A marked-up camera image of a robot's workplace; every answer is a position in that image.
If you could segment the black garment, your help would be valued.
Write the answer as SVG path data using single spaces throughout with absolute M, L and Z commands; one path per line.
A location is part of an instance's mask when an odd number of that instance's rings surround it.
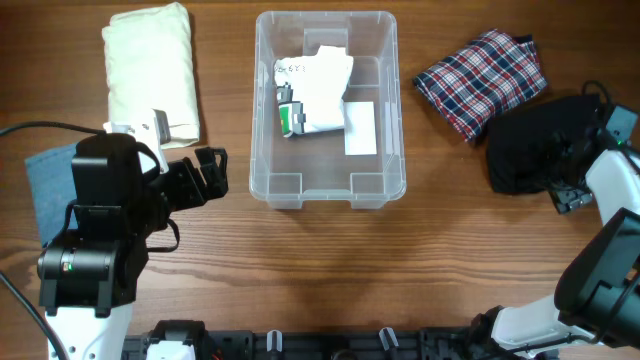
M 600 105 L 597 94 L 571 95 L 491 120 L 486 158 L 492 190 L 516 195 L 569 188 L 563 167 Z

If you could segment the blue jeans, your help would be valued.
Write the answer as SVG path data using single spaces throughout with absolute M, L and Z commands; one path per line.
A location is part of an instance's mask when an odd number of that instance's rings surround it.
M 71 162 L 76 145 L 52 148 L 25 160 L 36 223 L 43 248 L 65 223 L 68 203 L 76 198 Z

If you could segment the red blue plaid shirt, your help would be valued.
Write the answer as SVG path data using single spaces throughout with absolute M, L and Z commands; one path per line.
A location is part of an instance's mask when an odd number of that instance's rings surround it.
M 533 36 L 511 36 L 498 29 L 481 33 L 412 82 L 466 142 L 479 138 L 491 119 L 548 86 Z

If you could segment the white printed garment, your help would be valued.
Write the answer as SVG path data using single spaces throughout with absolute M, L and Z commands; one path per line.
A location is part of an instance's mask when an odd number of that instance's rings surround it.
M 314 55 L 278 59 L 273 67 L 284 137 L 345 128 L 343 95 L 354 58 L 344 47 L 322 45 Z

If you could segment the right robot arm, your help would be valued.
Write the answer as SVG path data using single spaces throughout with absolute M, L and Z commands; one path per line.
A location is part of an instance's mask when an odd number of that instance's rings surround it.
M 494 191 L 547 191 L 566 214 L 595 202 L 602 228 L 564 271 L 553 294 L 496 306 L 454 336 L 467 358 L 534 359 L 567 346 L 639 345 L 638 115 L 608 96 L 574 95 L 507 113 L 488 125 Z

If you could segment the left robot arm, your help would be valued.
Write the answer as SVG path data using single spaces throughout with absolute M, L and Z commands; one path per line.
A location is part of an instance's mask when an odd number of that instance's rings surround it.
M 144 171 L 149 147 L 127 134 L 100 134 L 76 146 L 71 161 L 76 197 L 65 225 L 38 259 L 39 304 L 52 359 L 118 359 L 133 316 L 137 282 L 152 253 L 148 237 L 176 231 L 170 216 L 228 191 L 223 148 L 196 150 L 167 171 Z

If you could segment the cream cloth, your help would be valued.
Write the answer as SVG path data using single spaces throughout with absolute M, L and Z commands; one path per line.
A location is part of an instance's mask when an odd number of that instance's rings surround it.
M 102 29 L 108 119 L 143 120 L 151 109 L 167 116 L 165 149 L 200 141 L 192 34 L 187 9 L 178 2 L 111 17 Z

